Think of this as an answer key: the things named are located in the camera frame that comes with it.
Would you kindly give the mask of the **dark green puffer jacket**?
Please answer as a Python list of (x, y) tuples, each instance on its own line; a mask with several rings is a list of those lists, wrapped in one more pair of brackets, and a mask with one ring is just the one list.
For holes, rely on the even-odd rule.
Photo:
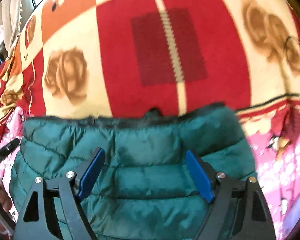
[(11, 169), (20, 210), (34, 179), (61, 177), (104, 149), (105, 165), (82, 208), (99, 239), (192, 239), (208, 204), (186, 168), (188, 150), (231, 178), (256, 173), (235, 114), (213, 104), (181, 117), (65, 120), (32, 117)]

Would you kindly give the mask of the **pink penguin bed sheet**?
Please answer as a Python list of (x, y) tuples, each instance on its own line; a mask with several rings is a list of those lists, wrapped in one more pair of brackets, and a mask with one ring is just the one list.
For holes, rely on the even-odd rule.
[[(23, 138), (23, 125), (28, 118), (22, 110), (15, 111), (8, 121), (10, 131), (2, 138), (0, 147), (9, 140)], [(256, 173), (273, 215), (277, 239), (283, 239), (288, 230), (284, 218), (300, 194), (300, 114), (279, 111), (274, 127), (256, 124), (240, 125), (253, 154)], [(0, 178), (12, 201), (12, 213), (17, 214), (10, 195), (11, 169), (20, 146), (1, 164)]]

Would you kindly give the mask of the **red orange rose blanket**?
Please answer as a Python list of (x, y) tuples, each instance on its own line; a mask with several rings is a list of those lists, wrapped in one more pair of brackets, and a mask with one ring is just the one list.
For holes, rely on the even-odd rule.
[(287, 0), (42, 0), (0, 66), (0, 140), (15, 107), (138, 118), (213, 102), (242, 125), (300, 114), (300, 20)]

